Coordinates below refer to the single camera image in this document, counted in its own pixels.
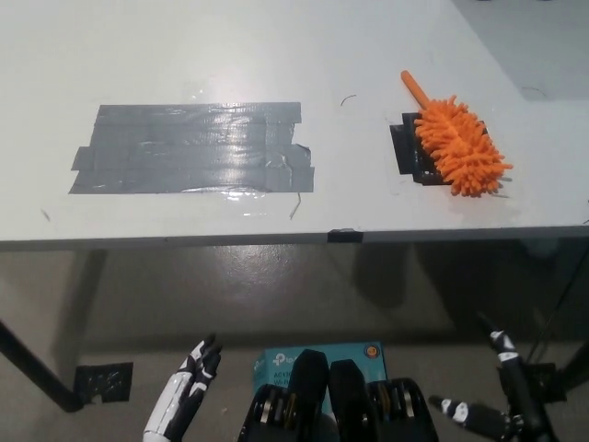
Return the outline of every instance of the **gray duct tape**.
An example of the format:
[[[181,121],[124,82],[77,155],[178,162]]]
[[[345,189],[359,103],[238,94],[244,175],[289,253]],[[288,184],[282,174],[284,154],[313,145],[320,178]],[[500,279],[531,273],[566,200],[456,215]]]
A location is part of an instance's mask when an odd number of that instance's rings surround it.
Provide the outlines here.
[[[312,192],[314,168],[80,171],[70,193]]]
[[[311,166],[311,154],[301,145],[133,145],[80,147],[72,170],[103,169],[237,169]]]
[[[300,103],[101,106],[70,193],[312,192]]]
[[[277,124],[301,122],[301,103],[100,106],[96,125]]]

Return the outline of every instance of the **white table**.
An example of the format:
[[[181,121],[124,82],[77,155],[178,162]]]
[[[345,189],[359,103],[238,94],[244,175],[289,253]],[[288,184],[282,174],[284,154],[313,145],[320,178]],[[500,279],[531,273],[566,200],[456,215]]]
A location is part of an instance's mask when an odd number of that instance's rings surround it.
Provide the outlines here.
[[[316,242],[333,229],[362,241],[589,233],[584,0],[0,4],[2,250]],[[403,69],[488,124],[514,164],[506,198],[399,175],[388,126],[417,109]],[[315,191],[292,219],[296,194],[68,194],[101,104],[265,101],[302,103],[294,141],[311,148]],[[78,408],[0,332],[3,353]]]

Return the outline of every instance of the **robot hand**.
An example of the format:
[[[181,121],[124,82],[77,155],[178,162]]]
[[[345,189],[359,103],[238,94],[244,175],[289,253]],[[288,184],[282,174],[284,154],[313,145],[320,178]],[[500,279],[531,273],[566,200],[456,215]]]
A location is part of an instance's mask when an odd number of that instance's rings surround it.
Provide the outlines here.
[[[532,394],[524,362],[511,339],[484,316],[479,315],[479,322],[499,357],[509,412],[502,413],[482,404],[467,404],[439,396],[432,396],[430,404],[468,431],[492,440],[509,440],[517,436],[525,442],[558,442],[542,400]]]
[[[221,362],[214,335],[201,341],[171,376],[144,430],[144,442],[180,442]]]

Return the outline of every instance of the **gray floor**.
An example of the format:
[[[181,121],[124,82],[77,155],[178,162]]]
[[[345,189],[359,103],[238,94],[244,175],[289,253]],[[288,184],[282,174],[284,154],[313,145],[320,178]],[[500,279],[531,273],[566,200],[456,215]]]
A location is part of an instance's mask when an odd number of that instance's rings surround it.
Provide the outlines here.
[[[65,414],[0,357],[0,440],[141,440],[168,376],[211,331],[224,359],[187,442],[235,440],[252,363],[279,344],[378,339],[390,377],[504,407],[472,313],[487,312],[525,350],[583,246],[564,242],[547,262],[517,242],[0,254],[2,321],[61,378],[71,383],[79,364],[134,362],[130,402]],[[584,269],[546,360],[566,361],[587,339],[587,287]],[[580,388],[550,407],[561,440],[586,440],[588,399]],[[443,442],[478,440],[434,419]]]

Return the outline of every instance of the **orange duster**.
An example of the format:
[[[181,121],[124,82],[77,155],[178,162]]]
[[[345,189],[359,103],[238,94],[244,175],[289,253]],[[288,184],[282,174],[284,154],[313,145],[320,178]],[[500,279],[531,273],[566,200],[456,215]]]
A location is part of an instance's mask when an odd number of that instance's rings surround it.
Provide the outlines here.
[[[485,124],[466,104],[455,104],[456,96],[429,100],[409,72],[403,71],[401,78],[422,107],[415,133],[444,182],[452,183],[452,194],[497,192],[498,179],[513,166],[502,163],[504,156],[486,134]]]

